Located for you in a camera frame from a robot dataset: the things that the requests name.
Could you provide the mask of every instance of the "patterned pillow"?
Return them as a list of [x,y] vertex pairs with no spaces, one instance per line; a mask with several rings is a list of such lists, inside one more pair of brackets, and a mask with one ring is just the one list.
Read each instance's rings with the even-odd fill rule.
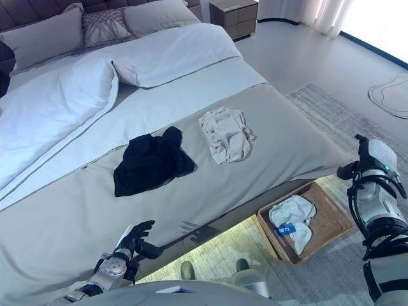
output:
[[82,22],[86,48],[114,45],[131,36],[126,27],[122,8],[84,14]]

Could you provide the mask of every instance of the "carpet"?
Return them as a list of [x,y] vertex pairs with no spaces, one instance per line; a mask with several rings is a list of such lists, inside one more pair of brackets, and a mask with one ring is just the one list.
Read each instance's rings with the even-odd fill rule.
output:
[[368,97],[386,112],[408,119],[408,75],[396,76],[389,82],[370,88]]
[[[398,169],[408,187],[408,144],[314,84],[298,89],[287,98],[352,160],[358,157],[356,133],[386,142],[397,153]],[[317,183],[348,210],[349,182],[329,176],[320,178]],[[399,201],[405,216],[408,216],[407,204],[406,200]],[[245,258],[251,268],[265,275],[272,299],[281,305],[372,305],[363,277],[362,238],[354,227],[301,265],[292,267],[269,255],[252,217],[139,282],[180,279],[180,266],[185,260],[193,263],[199,280],[232,282],[236,261]]]

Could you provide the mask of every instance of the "nightstand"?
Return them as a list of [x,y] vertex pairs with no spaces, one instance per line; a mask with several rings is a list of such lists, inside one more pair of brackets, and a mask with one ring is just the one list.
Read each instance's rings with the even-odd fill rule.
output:
[[225,29],[233,40],[255,32],[258,2],[254,0],[213,0],[210,2],[211,23]]

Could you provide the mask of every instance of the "wicker basket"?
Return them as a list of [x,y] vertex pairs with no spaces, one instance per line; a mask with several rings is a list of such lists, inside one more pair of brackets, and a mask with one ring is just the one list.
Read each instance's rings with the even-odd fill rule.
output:
[[[312,230],[312,238],[299,256],[295,252],[292,239],[289,236],[279,237],[275,232],[274,225],[269,220],[269,210],[271,207],[290,198],[294,194],[304,197],[316,207],[316,215],[309,224],[309,228]],[[271,255],[292,265],[300,264],[322,247],[353,228],[353,222],[347,212],[338,206],[315,182],[308,183],[261,208],[258,211],[257,219],[265,233],[263,235],[265,242],[270,244],[268,250]]]

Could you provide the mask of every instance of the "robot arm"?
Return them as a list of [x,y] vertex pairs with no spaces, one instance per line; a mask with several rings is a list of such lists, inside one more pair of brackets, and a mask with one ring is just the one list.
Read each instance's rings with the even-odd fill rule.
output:
[[117,289],[122,280],[133,281],[139,268],[138,258],[133,258],[137,252],[140,256],[149,259],[158,258],[163,252],[162,247],[155,247],[142,239],[153,227],[154,221],[146,221],[139,225],[130,225],[121,236],[119,243],[111,254],[102,254],[95,266],[94,275],[82,286],[68,295],[58,298],[48,306],[63,306],[86,300],[106,291]]
[[349,208],[364,236],[364,276],[378,305],[407,305],[408,225],[397,207],[397,192],[407,198],[395,153],[379,140],[360,141],[360,160],[340,167],[337,176],[353,179]]

